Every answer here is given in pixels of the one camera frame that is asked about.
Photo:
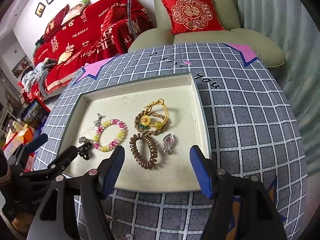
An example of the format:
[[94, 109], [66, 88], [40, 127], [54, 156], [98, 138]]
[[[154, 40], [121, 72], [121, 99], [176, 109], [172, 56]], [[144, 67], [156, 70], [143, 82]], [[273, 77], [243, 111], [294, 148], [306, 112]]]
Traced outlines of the red bed blanket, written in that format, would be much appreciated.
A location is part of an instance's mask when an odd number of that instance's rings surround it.
[[134, 36], [152, 28], [147, 10], [137, 0], [131, 0], [131, 9], [127, 9], [127, 0], [99, 0], [87, 6], [47, 42], [40, 41], [34, 50], [34, 64], [49, 58], [57, 60], [57, 65], [33, 84], [29, 93], [22, 87], [21, 96], [26, 102], [45, 100], [67, 86], [85, 64], [127, 53]]

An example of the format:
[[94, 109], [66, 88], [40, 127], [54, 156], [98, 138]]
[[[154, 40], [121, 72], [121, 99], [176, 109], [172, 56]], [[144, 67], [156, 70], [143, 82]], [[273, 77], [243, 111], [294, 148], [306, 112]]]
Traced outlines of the cartoon print pillow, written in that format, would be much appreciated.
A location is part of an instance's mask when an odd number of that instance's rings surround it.
[[67, 12], [66, 16], [63, 18], [61, 26], [70, 22], [76, 16], [79, 16], [82, 13], [82, 11], [87, 7], [89, 2], [90, 2], [90, 0], [82, 0], [77, 5], [72, 7], [69, 10], [69, 12]]

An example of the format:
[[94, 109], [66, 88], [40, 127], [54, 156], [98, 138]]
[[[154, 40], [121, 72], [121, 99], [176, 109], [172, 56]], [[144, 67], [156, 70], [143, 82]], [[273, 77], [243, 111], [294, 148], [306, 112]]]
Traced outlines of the silver pink pendant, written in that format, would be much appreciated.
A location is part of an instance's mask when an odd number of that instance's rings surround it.
[[171, 154], [174, 143], [175, 143], [174, 136], [171, 133], [167, 134], [163, 138], [163, 145], [161, 148], [162, 153], [163, 154]]

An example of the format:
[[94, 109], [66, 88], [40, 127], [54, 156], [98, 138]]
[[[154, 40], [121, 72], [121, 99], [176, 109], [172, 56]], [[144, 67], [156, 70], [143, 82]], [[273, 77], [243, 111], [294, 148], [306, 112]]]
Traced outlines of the black hair claw clip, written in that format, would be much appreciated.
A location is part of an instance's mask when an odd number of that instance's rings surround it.
[[90, 156], [89, 156], [89, 152], [88, 150], [92, 147], [92, 143], [90, 141], [85, 142], [84, 144], [82, 144], [81, 146], [79, 146], [77, 148], [77, 153], [80, 157], [82, 157], [85, 160], [89, 160]]

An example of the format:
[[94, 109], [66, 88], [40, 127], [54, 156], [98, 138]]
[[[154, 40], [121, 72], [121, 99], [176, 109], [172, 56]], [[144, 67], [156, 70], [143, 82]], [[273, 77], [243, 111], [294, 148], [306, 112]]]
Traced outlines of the pink star patch right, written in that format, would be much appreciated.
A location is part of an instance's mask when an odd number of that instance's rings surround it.
[[224, 43], [223, 45], [228, 47], [232, 52], [235, 52], [236, 55], [240, 56], [240, 59], [244, 64], [244, 67], [248, 67], [253, 62], [259, 60], [259, 57], [257, 56], [257, 54], [254, 52], [254, 50], [252, 50], [252, 48], [249, 45], [227, 44], [227, 43]]

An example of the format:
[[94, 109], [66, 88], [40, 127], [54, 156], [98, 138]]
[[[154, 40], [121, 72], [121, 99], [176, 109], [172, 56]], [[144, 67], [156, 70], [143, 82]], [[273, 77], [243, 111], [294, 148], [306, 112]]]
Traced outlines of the small picture frame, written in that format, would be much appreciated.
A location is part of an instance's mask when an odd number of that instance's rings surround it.
[[38, 17], [42, 17], [45, 8], [46, 6], [40, 2], [36, 8], [35, 15]]

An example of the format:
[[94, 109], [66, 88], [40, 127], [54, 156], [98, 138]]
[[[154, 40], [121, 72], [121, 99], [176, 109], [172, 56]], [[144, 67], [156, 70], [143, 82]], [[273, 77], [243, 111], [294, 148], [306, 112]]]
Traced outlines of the grey jewelry tray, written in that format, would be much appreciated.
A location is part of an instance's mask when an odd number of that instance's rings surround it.
[[[104, 116], [95, 127], [98, 113]], [[121, 136], [125, 160], [116, 188], [136, 192], [188, 192], [199, 190], [189, 151], [199, 146], [208, 157], [210, 142], [206, 118], [190, 73], [178, 73], [130, 81], [76, 97], [59, 152], [79, 146], [79, 138], [98, 139], [89, 160], [76, 157], [67, 167], [72, 177], [85, 174], [111, 156], [107, 150]], [[175, 143], [171, 154], [161, 151], [163, 138], [171, 133]]]

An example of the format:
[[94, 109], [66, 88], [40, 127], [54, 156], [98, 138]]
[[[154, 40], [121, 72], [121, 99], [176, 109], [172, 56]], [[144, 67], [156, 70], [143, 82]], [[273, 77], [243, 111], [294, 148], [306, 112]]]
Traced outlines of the teal curtain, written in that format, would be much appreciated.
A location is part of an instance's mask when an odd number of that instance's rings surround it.
[[277, 80], [297, 118], [308, 158], [319, 157], [319, 30], [300, 0], [235, 0], [245, 28], [285, 53]]

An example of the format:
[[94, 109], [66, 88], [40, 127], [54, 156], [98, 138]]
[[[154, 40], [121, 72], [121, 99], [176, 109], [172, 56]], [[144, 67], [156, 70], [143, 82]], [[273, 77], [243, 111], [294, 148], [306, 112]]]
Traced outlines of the red embroidered cushion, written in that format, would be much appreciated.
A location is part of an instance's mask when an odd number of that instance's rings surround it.
[[224, 31], [212, 0], [162, 0], [174, 35], [198, 31]]

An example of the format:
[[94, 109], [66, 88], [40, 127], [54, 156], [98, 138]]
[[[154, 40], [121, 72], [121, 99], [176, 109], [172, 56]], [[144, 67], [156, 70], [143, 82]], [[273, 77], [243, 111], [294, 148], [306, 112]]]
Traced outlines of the grey grid tablecloth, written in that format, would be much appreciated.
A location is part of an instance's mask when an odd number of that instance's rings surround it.
[[165, 74], [190, 72], [206, 116], [212, 158], [242, 177], [259, 176], [284, 220], [289, 239], [302, 233], [306, 162], [295, 116], [276, 80], [260, 60], [245, 65], [224, 44], [190, 43], [148, 48], [117, 57], [98, 77], [64, 90], [44, 132], [34, 168], [55, 159], [72, 107], [82, 92]]

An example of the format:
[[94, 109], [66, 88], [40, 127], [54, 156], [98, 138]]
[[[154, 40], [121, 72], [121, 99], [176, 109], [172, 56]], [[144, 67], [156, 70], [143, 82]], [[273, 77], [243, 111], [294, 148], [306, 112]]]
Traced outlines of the silver rhinestone earring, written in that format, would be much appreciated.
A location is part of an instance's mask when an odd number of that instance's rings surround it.
[[98, 115], [98, 117], [97, 117], [97, 120], [94, 121], [94, 125], [95, 125], [95, 127], [100, 127], [101, 121], [104, 118], [104, 116], [101, 115], [100, 113], [98, 113], [97, 115]]

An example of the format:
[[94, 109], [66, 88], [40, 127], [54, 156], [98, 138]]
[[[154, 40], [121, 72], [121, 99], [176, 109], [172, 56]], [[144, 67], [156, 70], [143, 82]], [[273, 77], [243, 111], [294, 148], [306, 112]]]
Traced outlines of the orange star patch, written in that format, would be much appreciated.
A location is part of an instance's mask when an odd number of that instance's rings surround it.
[[277, 178], [268, 187], [257, 176], [234, 177], [233, 204], [227, 239], [286, 239], [277, 204]]

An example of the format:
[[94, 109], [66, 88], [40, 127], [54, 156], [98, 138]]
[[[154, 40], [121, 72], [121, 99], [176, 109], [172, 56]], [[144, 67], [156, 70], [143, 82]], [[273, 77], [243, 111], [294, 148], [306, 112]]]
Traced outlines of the red pillow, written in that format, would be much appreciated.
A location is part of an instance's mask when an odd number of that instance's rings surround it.
[[69, 4], [67, 4], [63, 9], [61, 9], [55, 17], [46, 26], [45, 33], [43, 36], [44, 42], [47, 42], [60, 28], [63, 19], [70, 10]]

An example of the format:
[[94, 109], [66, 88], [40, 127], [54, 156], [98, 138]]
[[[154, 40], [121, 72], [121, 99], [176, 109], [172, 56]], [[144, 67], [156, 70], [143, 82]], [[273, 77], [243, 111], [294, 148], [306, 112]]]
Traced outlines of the framed landscape picture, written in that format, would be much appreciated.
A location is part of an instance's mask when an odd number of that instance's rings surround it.
[[34, 132], [38, 132], [43, 128], [49, 114], [50, 109], [39, 98], [35, 98], [23, 110], [21, 120], [31, 127]]

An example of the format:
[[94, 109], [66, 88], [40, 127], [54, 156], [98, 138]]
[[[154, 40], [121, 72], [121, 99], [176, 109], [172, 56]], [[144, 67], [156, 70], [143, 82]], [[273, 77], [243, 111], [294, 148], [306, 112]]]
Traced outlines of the orange box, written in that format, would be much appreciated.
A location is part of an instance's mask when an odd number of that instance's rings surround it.
[[8, 160], [13, 152], [20, 146], [20, 144], [27, 144], [32, 141], [34, 136], [34, 131], [32, 128], [27, 128], [25, 130], [12, 133], [10, 138], [5, 143], [2, 148], [6, 159]]

